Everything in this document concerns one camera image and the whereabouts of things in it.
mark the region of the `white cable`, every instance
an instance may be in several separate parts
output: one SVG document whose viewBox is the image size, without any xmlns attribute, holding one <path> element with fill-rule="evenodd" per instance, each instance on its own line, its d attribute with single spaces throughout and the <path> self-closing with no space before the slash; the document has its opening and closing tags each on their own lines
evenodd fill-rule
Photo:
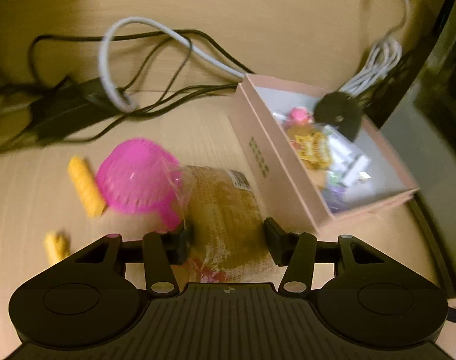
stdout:
<svg viewBox="0 0 456 360">
<path fill-rule="evenodd" d="M 384 79 L 401 59 L 403 50 L 392 33 L 402 28 L 410 15 L 409 0 L 404 0 L 404 15 L 400 24 L 391 28 L 379 41 L 373 44 L 363 68 L 339 90 L 358 96 L 378 80 Z"/>
<path fill-rule="evenodd" d="M 173 39 L 177 40 L 181 44 L 185 45 L 186 47 L 189 47 L 189 42 L 186 38 L 182 37 L 179 35 L 177 32 L 174 32 L 167 26 L 164 26 L 157 21 L 154 21 L 152 19 L 147 19 L 145 17 L 137 17 L 137 16 L 131 16 L 127 17 L 125 19 L 122 19 L 120 21 L 117 21 L 115 24 L 113 24 L 108 31 L 106 31 L 105 35 L 103 36 L 103 40 L 101 42 L 99 54 L 98 54 L 98 71 L 100 74 L 100 80 L 103 88 L 105 89 L 105 92 L 108 96 L 108 98 L 111 100 L 111 102 L 115 105 L 116 108 L 119 110 L 122 110 L 123 112 L 132 112 L 137 108 L 136 103 L 127 95 L 123 96 L 120 95 L 120 93 L 117 90 L 117 86 L 113 83 L 111 79 L 111 74 L 109 71 L 109 63 L 108 63 L 108 54 L 109 54 L 109 44 L 111 40 L 113 39 L 115 32 L 119 30 L 120 28 L 131 24 L 131 23 L 138 23 L 138 24 L 146 24 L 151 27 L 155 27 L 160 31 L 163 31 L 167 35 L 171 36 Z M 243 79 L 245 76 L 245 73 L 240 72 L 238 70 L 235 70 L 233 68 L 230 68 L 229 66 L 226 66 L 224 63 L 214 59 L 212 56 L 209 56 L 205 52 L 201 51 L 198 49 L 196 46 L 192 47 L 193 52 L 198 54 L 201 58 L 205 59 L 206 61 L 210 62 L 211 64 L 214 64 L 216 67 L 238 77 Z"/>
</svg>

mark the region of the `open cardboard box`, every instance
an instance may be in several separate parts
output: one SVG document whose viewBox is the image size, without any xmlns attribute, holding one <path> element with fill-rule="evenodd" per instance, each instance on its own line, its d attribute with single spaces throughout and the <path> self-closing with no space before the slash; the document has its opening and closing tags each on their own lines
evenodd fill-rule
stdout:
<svg viewBox="0 0 456 360">
<path fill-rule="evenodd" d="M 333 214 L 272 113 L 313 109 L 329 91 L 268 76 L 247 75 L 234 95 L 230 120 L 265 201 L 285 230 L 316 233 L 333 221 L 378 212 L 409 200 L 416 182 L 372 122 L 364 117 L 354 144 L 370 159 L 371 179 L 350 187 L 347 210 Z"/>
</svg>

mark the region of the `pink toy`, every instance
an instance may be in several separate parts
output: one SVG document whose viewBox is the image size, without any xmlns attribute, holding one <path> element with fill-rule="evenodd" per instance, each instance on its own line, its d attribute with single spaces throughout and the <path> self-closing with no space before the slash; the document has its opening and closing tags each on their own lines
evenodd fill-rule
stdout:
<svg viewBox="0 0 456 360">
<path fill-rule="evenodd" d="M 160 145 L 135 138 L 119 144 L 103 161 L 97 184 L 108 206 L 126 214 L 157 211 L 169 230 L 180 218 L 171 204 L 180 182 L 178 160 Z"/>
<path fill-rule="evenodd" d="M 288 122 L 290 125 L 303 125 L 313 123 L 314 119 L 306 108 L 295 107 L 289 112 Z"/>
</svg>

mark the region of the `black round object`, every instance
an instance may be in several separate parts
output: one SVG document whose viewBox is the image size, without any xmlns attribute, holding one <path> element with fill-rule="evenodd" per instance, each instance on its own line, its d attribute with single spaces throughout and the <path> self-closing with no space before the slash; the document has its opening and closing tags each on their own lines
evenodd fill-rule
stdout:
<svg viewBox="0 0 456 360">
<path fill-rule="evenodd" d="M 136 287 L 102 263 L 60 263 L 21 285 L 9 313 L 20 337 L 71 348 L 121 333 L 140 306 Z"/>
<path fill-rule="evenodd" d="M 363 109 L 356 98 L 344 92 L 328 93 L 314 110 L 316 123 L 326 123 L 337 128 L 351 142 L 358 136 Z"/>
<path fill-rule="evenodd" d="M 55 314 L 76 315 L 97 305 L 100 293 L 96 288 L 81 283 L 62 284 L 51 288 L 43 297 L 48 310 Z"/>
<path fill-rule="evenodd" d="M 433 340 L 448 314 L 434 284 L 388 263 L 358 264 L 328 281 L 317 297 L 325 322 L 370 347 L 401 348 Z"/>
<path fill-rule="evenodd" d="M 359 302 L 368 310 L 382 315 L 398 315 L 414 304 L 411 292 L 395 284 L 371 284 L 358 292 Z"/>
</svg>

